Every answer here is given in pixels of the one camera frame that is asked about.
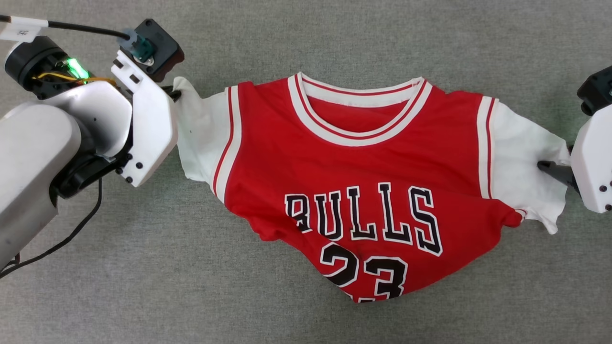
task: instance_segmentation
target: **armhole trim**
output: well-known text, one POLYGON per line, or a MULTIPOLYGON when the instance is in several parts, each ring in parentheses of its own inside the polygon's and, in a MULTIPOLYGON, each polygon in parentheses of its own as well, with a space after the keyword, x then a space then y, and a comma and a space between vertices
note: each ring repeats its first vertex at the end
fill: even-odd
POLYGON ((478 175, 480 184, 480 196, 482 198, 493 198, 491 186, 491 175, 493 174, 493 151, 494 141, 492 138, 493 110, 498 100, 491 97, 482 97, 476 126, 478 131, 478 175))
POLYGON ((217 198, 225 204, 225 190, 231 169, 236 160, 238 150, 242 141, 242 121, 240 114, 240 104, 238 102, 238 86, 228 88, 228 109, 229 109, 229 139, 215 172, 212 183, 212 191, 217 198))
POLYGON ((521 214, 521 216, 523 217, 523 219, 521 220, 521 222, 525 221, 525 219, 527 219, 527 210, 525 209, 514 209, 515 212, 521 214))

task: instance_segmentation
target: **yellow wire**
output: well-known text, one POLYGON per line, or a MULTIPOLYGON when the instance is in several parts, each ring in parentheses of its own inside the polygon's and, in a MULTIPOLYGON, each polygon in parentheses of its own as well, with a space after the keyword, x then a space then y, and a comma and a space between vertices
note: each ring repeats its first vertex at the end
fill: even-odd
POLYGON ((32 79, 42 79, 44 77, 47 77, 51 75, 52 77, 58 77, 64 80, 69 80, 69 81, 82 81, 82 82, 92 82, 92 81, 106 81, 107 83, 113 85, 113 86, 117 86, 117 83, 113 80, 113 79, 109 79, 109 78, 86 78, 86 79, 76 79, 73 77, 69 77, 67 75, 64 74, 60 74, 60 73, 53 73, 53 72, 47 72, 47 73, 43 73, 40 74, 38 77, 32 78, 32 79))
POLYGON ((84 81, 86 83, 92 82, 92 81, 106 81, 107 83, 113 86, 117 86, 117 83, 113 79, 109 79, 109 78, 87 78, 87 79, 78 79, 78 81, 84 81))
POLYGON ((64 75, 64 74, 60 74, 60 73, 52 73, 52 72, 43 73, 43 74, 41 74, 41 75, 39 75, 39 76, 37 76, 35 78, 32 78, 32 79, 42 79, 42 78, 46 77, 47 75, 51 75, 53 77, 58 77, 58 78, 62 78, 62 79, 65 79, 65 80, 70 80, 70 81, 76 81, 77 80, 76 78, 69 77, 68 75, 64 75))

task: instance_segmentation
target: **number 23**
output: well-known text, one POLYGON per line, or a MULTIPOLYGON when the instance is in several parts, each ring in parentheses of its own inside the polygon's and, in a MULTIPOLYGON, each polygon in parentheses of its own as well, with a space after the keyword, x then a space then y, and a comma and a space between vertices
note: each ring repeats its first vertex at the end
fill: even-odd
MULTIPOLYGON (((340 288, 350 285, 357 280, 359 275, 359 260, 353 252, 331 242, 321 249, 321 264, 334 266, 337 261, 344 261, 344 266, 337 271, 324 275, 332 283, 340 288)), ((397 257, 372 256, 364 261, 364 272, 366 274, 381 276, 382 272, 388 272, 390 278, 376 279, 375 296, 386 296, 388 299, 398 297, 404 292, 408 264, 397 257)), ((358 302, 375 301, 369 297, 360 297, 358 302)))

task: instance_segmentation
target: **white sleeve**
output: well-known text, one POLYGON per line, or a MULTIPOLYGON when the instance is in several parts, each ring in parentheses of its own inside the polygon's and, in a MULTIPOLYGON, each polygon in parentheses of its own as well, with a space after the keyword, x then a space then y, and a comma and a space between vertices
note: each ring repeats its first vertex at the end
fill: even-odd
POLYGON ((201 99, 191 83, 182 77, 174 79, 174 89, 181 91, 181 98, 176 102, 177 145, 185 175, 195 181, 207 182, 215 195, 224 201, 229 169, 236 157, 234 154, 227 162, 236 143, 230 89, 201 99))
POLYGON ((488 99, 493 102, 488 124, 491 197, 524 214, 525 219, 541 221, 554 234, 558 230, 557 218, 565 207, 567 187, 541 172, 537 162, 547 160, 569 166, 567 144, 498 100, 488 99))

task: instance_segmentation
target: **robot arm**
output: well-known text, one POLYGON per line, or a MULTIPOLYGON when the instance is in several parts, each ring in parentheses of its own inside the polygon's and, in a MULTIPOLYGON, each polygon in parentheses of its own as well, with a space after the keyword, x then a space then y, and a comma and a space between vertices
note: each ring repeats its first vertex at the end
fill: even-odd
POLYGON ((0 271, 57 215, 57 197, 112 171, 138 187, 176 145, 180 94, 155 82, 183 52, 151 19, 129 34, 111 68, 125 89, 84 81, 96 79, 45 36, 9 53, 7 73, 38 100, 0 118, 0 271))
POLYGON ((571 166, 540 161, 540 170, 576 190, 587 209, 612 211, 612 67, 591 75, 578 90, 581 109, 591 116, 578 132, 571 150, 571 166))

